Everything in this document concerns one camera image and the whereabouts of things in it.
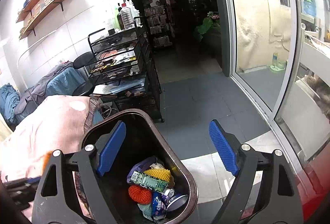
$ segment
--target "water bottle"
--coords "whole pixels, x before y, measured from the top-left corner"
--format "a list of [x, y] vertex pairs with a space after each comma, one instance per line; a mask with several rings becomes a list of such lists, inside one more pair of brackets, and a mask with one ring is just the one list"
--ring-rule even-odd
[[121, 18], [123, 20], [124, 28], [129, 29], [132, 27], [132, 24], [133, 24], [131, 9], [126, 7], [126, 3], [123, 3], [121, 6], [122, 6], [122, 9], [120, 11], [120, 14], [121, 14]]

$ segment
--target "blue gripper pad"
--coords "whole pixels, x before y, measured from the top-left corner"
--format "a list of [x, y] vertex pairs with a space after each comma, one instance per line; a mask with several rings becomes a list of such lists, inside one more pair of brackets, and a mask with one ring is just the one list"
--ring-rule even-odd
[[236, 155], [214, 121], [210, 122], [209, 133], [226, 170], [236, 176], [239, 171], [236, 164]]
[[110, 168], [117, 156], [117, 153], [126, 136], [126, 125], [123, 122], [117, 126], [107, 144], [103, 148], [99, 157], [99, 165], [96, 169], [98, 176], [103, 176], [105, 172], [109, 172]]

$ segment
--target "shelf bracket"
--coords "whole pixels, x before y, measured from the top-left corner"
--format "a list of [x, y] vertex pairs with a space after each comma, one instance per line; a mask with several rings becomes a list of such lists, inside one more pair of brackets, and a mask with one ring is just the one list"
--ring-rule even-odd
[[61, 8], [62, 8], [62, 12], [64, 12], [64, 10], [63, 10], [63, 4], [62, 4], [62, 2], [54, 2], [54, 3], [59, 3], [59, 4], [61, 5]]

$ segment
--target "green packaging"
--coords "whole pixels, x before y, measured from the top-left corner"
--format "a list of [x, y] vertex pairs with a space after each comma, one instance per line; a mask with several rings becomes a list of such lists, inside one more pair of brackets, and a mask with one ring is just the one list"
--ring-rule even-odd
[[163, 192], [168, 185], [167, 181], [161, 180], [159, 178], [144, 173], [140, 173], [138, 171], [133, 172], [131, 176], [131, 181], [133, 181], [135, 184], [141, 187], [157, 192]]

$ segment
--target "chair backrest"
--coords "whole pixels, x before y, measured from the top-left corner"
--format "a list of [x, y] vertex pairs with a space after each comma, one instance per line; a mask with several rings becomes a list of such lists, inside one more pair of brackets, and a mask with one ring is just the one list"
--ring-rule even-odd
[[75, 69], [80, 69], [87, 65], [92, 59], [94, 58], [94, 55], [91, 51], [88, 51], [86, 53], [83, 53], [82, 55], [78, 56], [75, 61], [73, 62], [73, 67]]

